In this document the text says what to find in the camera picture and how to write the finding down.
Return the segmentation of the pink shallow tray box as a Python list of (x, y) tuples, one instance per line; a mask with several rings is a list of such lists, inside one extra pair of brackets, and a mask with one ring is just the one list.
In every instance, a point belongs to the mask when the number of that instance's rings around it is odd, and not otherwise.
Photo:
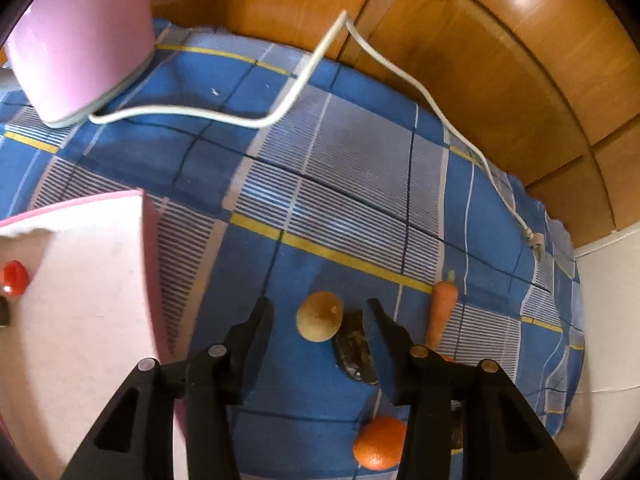
[(144, 358), (171, 361), (158, 213), (139, 190), (3, 220), (1, 260), (28, 271), (1, 331), (1, 426), (39, 479), (57, 479)]

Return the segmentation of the blue plaid tablecloth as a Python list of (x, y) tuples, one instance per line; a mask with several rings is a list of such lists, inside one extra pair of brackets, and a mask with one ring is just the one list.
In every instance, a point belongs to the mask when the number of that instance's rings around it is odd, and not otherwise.
[(459, 364), (496, 361), (554, 441), (584, 359), (562, 224), (427, 110), (331, 61), (271, 126), (134, 116), (160, 103), (259, 117), (307, 61), (211, 29), (160, 21), (153, 30), (150, 66), (108, 104), (118, 122), (52, 129), (24, 92), (2, 93), (1, 223), (93, 195), (148, 196), (168, 363), (223, 342), (258, 298), (272, 302), (255, 387), (228, 409), (241, 477), (398, 478), (399, 465), (359, 466), (352, 445), (375, 417), (408, 429), (408, 408), (343, 373), (332, 338), (300, 336), (296, 311), (314, 292), (337, 294), (344, 313), (375, 298), (425, 344), (432, 290), (448, 270), (459, 298), (432, 350)]

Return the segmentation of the wooden panel cabinet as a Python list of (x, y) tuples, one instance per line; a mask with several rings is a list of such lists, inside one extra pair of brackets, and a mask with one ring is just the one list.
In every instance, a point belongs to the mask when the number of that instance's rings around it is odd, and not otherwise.
[(576, 245), (638, 226), (639, 48), (605, 0), (151, 1), (307, 50), (347, 11)]

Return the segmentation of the orange tangerine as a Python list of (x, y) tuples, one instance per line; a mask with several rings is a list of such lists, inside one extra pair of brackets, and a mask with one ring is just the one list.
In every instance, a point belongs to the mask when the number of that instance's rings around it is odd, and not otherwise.
[(375, 417), (358, 432), (352, 455), (359, 466), (383, 471), (400, 463), (407, 424), (393, 417)]

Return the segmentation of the pink electric kettle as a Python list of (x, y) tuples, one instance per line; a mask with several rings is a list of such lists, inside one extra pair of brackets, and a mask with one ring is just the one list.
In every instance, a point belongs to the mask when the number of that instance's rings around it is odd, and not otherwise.
[(82, 122), (150, 64), (151, 0), (32, 0), (2, 39), (13, 78), (50, 128)]

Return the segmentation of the cut cylinder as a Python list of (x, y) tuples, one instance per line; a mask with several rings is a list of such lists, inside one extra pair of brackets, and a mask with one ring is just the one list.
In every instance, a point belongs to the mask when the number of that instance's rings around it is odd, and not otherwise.
[(6, 297), (0, 297), (0, 327), (8, 327), (11, 324), (10, 305)]

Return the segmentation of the red cherry tomato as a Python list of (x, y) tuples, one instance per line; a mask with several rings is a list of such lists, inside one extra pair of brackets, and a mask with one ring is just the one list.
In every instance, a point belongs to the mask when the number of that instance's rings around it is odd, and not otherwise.
[(22, 296), (28, 285), (29, 274), (23, 263), (10, 260), (2, 266), (1, 288), (6, 296)]

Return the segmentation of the small beige ball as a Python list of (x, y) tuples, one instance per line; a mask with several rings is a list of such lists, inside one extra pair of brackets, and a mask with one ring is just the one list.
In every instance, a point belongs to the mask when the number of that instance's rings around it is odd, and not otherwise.
[(296, 311), (296, 330), (311, 342), (330, 340), (340, 329), (343, 301), (334, 292), (314, 292)]

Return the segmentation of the small orange carrot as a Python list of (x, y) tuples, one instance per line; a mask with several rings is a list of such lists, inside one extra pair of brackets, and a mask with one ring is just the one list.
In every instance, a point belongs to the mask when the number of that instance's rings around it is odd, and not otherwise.
[(436, 350), (442, 341), (447, 324), (458, 302), (456, 271), (448, 270), (432, 290), (430, 312), (426, 326), (425, 341), (428, 348)]

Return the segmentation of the dark brown fruit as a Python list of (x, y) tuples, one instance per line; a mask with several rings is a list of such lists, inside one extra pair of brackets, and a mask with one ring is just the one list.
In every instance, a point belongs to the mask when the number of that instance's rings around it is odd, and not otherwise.
[(361, 310), (344, 313), (342, 324), (331, 342), (336, 364), (343, 373), (354, 382), (369, 386), (378, 384)]

